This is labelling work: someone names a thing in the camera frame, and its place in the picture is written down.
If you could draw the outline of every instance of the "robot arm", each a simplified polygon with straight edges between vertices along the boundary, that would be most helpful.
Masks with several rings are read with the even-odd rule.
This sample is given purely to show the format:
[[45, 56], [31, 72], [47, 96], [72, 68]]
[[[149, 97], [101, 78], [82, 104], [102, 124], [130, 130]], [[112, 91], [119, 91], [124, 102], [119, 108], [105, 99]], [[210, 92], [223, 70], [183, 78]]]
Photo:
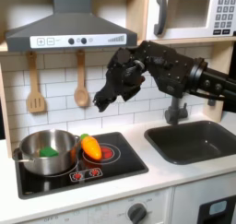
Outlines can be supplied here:
[[[142, 75], [146, 71], [154, 77], [160, 91], [175, 98], [180, 99], [188, 92], [207, 99], [236, 102], [236, 81], [207, 68], [204, 59], [192, 59], [172, 48], [143, 41], [134, 49], [119, 49], [109, 62], [106, 85], [94, 98], [100, 112], [119, 95], [125, 101], [134, 97], [145, 81]], [[198, 93], [199, 89], [211, 95]]]

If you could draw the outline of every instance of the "hood control panel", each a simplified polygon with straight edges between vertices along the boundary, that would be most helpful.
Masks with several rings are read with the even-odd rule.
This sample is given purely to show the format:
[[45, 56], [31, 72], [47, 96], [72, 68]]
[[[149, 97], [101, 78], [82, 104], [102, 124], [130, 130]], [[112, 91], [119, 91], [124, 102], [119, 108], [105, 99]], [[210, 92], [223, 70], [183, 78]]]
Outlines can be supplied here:
[[31, 49], [126, 45], [126, 34], [31, 36]]

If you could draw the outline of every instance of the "oven knob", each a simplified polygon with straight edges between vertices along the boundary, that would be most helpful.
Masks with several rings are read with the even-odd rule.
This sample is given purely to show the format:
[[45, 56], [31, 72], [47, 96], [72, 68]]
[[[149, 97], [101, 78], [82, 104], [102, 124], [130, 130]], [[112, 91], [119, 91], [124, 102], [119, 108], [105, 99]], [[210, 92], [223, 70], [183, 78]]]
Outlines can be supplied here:
[[146, 208], [142, 204], [135, 204], [128, 210], [128, 217], [133, 224], [139, 223], [147, 214]]
[[70, 38], [70, 39], [68, 40], [68, 42], [72, 45], [72, 44], [75, 43], [75, 40], [74, 40], [73, 38]]
[[86, 39], [86, 38], [82, 38], [82, 39], [81, 39], [81, 42], [82, 42], [83, 44], [86, 44], [86, 43], [87, 43], [87, 39]]
[[79, 174], [79, 173], [77, 173], [77, 174], [74, 175], [74, 178], [77, 179], [77, 180], [79, 180], [81, 177], [82, 177], [82, 175]]
[[96, 169], [91, 171], [91, 175], [92, 176], [97, 176], [97, 175], [99, 175], [99, 173], [100, 172], [98, 170], [96, 170]]

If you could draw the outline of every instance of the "faucet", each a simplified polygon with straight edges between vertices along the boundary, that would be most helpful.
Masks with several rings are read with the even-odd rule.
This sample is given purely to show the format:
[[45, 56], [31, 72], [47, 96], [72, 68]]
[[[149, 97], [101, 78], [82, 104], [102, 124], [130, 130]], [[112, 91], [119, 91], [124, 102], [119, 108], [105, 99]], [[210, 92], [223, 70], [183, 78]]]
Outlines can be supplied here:
[[165, 112], [165, 118], [167, 124], [176, 125], [179, 123], [179, 119], [187, 118], [187, 103], [184, 104], [183, 108], [180, 108], [180, 99], [172, 97], [171, 106]]

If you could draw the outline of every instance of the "range hood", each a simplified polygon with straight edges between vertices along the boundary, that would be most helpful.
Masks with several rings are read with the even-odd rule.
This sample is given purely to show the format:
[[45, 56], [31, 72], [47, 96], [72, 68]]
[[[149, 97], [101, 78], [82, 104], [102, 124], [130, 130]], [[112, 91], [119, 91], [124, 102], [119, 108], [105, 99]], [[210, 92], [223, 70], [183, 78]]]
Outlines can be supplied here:
[[6, 33], [10, 52], [136, 46], [136, 33], [91, 13], [91, 0], [53, 0], [53, 14]]

